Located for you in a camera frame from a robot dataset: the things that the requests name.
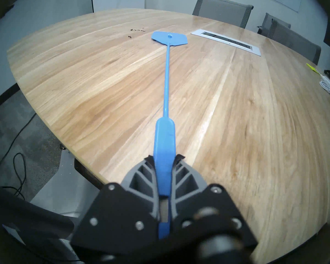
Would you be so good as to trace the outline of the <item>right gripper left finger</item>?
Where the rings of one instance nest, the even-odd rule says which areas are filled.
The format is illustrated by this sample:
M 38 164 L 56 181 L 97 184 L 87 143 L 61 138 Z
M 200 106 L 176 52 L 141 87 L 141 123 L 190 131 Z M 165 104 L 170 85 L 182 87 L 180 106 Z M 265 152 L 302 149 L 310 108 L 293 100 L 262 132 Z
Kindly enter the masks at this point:
M 158 241 L 159 193 L 155 162 L 144 158 L 99 192 L 78 225 L 72 247 L 145 247 Z

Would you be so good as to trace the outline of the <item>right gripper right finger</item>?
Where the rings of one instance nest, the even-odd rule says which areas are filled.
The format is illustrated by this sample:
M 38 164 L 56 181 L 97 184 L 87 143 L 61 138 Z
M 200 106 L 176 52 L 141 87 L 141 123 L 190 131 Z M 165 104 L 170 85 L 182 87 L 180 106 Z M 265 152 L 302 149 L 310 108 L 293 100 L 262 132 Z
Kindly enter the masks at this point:
M 170 196 L 171 232 L 189 226 L 197 214 L 217 214 L 239 233 L 245 246 L 258 245 L 255 235 L 226 189 L 220 184 L 207 184 L 180 154 L 176 155 L 172 166 Z

